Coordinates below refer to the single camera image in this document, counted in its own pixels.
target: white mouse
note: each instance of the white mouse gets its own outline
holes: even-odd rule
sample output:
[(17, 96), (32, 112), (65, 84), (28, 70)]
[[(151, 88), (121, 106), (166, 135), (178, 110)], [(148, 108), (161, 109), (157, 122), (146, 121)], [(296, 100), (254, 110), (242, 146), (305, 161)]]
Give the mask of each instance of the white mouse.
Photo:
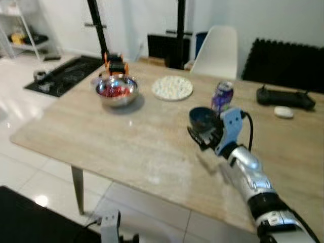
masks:
[(289, 107), (276, 106), (274, 108), (274, 114), (280, 118), (292, 119), (294, 118), (294, 112)]

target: white wall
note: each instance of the white wall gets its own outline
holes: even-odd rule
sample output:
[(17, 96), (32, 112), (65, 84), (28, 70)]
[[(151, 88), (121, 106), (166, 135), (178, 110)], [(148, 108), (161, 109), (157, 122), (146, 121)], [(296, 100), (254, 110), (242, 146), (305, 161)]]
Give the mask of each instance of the white wall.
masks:
[[(86, 0), (39, 0), (55, 39), (63, 49), (100, 53)], [(177, 24), (176, 0), (97, 0), (109, 47), (134, 59), (147, 55), (147, 34), (164, 33)], [(323, 0), (187, 0), (186, 30), (207, 31), (231, 25), (239, 38), (241, 73), (257, 37), (324, 45)]]

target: yellow object on shelf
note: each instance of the yellow object on shelf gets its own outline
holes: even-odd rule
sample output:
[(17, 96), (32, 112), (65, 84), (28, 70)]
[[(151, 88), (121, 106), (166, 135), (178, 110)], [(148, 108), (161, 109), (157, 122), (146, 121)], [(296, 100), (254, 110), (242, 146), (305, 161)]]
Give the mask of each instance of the yellow object on shelf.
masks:
[(14, 44), (22, 45), (22, 44), (24, 44), (25, 37), (26, 37), (26, 35), (24, 35), (24, 34), (12, 34), (11, 40)]

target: white chair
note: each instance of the white chair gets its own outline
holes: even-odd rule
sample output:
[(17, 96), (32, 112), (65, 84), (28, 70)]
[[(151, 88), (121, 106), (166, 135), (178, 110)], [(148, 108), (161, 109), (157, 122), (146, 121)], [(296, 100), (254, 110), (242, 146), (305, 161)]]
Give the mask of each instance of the white chair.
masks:
[(209, 30), (190, 72), (236, 79), (236, 30), (229, 26), (213, 26)]

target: blue bin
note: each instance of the blue bin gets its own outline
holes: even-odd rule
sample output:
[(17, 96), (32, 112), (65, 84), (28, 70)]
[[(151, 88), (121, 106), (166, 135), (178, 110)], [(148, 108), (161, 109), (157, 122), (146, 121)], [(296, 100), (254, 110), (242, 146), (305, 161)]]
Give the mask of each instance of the blue bin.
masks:
[(201, 49), (201, 46), (204, 43), (204, 40), (205, 40), (207, 34), (208, 34), (208, 32), (201, 32), (201, 33), (196, 34), (196, 56), (195, 56), (195, 59), (198, 56), (198, 53)]

